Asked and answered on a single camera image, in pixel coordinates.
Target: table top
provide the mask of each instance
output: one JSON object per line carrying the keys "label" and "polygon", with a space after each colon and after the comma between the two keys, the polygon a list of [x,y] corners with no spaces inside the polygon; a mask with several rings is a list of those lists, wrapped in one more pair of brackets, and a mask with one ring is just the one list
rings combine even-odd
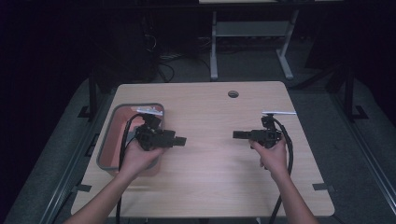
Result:
{"label": "table top", "polygon": [[[239,96],[231,98],[229,91]],[[208,82],[119,86],[107,114],[86,174],[74,214],[112,176],[96,164],[111,114],[118,105],[160,103],[164,128],[187,137],[184,147],[170,148],[155,176],[140,176],[122,196],[123,217],[269,217],[279,191],[270,173],[259,166],[259,155],[248,140],[233,139],[233,131],[262,129],[263,110],[294,111],[281,82]],[[315,216],[334,212],[297,115],[278,115],[294,145],[291,178]],[[278,214],[285,216],[281,206]],[[110,214],[115,216],[115,209]]]}

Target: forearm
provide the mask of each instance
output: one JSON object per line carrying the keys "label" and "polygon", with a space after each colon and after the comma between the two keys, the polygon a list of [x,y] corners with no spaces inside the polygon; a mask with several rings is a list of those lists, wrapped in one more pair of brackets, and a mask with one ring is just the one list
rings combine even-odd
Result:
{"label": "forearm", "polygon": [[117,175],[65,223],[104,223],[132,179]]}
{"label": "forearm", "polygon": [[274,176],[290,224],[318,223],[288,174]]}

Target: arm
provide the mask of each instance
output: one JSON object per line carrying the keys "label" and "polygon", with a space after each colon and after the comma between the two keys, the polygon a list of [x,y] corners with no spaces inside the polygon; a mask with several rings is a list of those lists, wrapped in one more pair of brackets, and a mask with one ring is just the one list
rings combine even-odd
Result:
{"label": "arm", "polygon": [[285,138],[282,136],[282,139],[272,148],[262,147],[259,143],[250,140],[249,143],[261,156],[260,166],[265,166],[271,172],[271,177],[279,188],[288,222],[290,224],[318,223],[288,173]]}
{"label": "arm", "polygon": [[132,141],[125,151],[120,172],[65,223],[104,223],[129,184],[164,151],[164,148],[144,151],[137,141]]}

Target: black cable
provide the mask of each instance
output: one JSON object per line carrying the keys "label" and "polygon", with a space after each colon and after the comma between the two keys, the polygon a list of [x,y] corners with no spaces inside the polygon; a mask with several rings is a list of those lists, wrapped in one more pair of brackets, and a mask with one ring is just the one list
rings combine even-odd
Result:
{"label": "black cable", "polygon": [[165,63],[159,63],[158,65],[162,65],[162,66],[168,67],[168,68],[170,68],[172,70],[172,76],[168,79],[165,76],[165,73],[163,72],[163,70],[161,70],[161,68],[158,68],[158,73],[160,74],[160,77],[163,79],[163,82],[168,83],[168,82],[172,81],[172,79],[175,76],[175,69],[171,65],[168,65],[168,64],[165,64]]}
{"label": "black cable", "polygon": [[[125,150],[128,147],[129,143],[131,143],[131,141],[129,141],[128,144],[125,145],[126,137],[128,136],[128,132],[129,132],[129,129],[131,128],[132,121],[137,117],[143,117],[143,116],[141,114],[135,114],[130,119],[128,119],[128,121],[126,122],[124,133],[122,135],[122,140],[121,140],[119,171],[121,169],[123,159],[125,157]],[[119,201],[117,202],[117,210],[116,210],[116,223],[117,224],[120,224],[121,202],[122,202],[122,196],[120,197]]]}
{"label": "black cable", "polygon": [[343,220],[341,220],[338,216],[336,216],[335,214],[332,214],[332,217],[337,220],[339,223],[341,224],[346,224],[345,222],[343,222]]}
{"label": "black cable", "polygon": [[[283,126],[277,119],[274,119],[274,122],[279,126],[280,130],[282,131],[283,135],[285,136],[286,144],[288,145],[288,150],[289,150],[289,163],[288,163],[288,173],[291,175],[291,169],[293,167],[293,161],[294,161],[294,156],[293,156],[293,143],[291,142],[291,139],[288,135],[288,132],[286,132],[285,126]],[[277,198],[276,205],[274,207],[273,213],[271,215],[271,218],[268,223],[273,224],[276,219],[277,212],[279,211],[279,207],[282,204],[282,198],[279,195],[279,198]]]}

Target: hole in table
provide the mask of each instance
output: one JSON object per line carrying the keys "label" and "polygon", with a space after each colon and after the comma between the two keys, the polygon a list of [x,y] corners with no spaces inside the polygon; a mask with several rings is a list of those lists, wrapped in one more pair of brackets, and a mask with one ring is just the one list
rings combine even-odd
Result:
{"label": "hole in table", "polygon": [[239,96],[239,93],[237,91],[229,91],[228,96],[230,96],[231,98],[236,98]]}

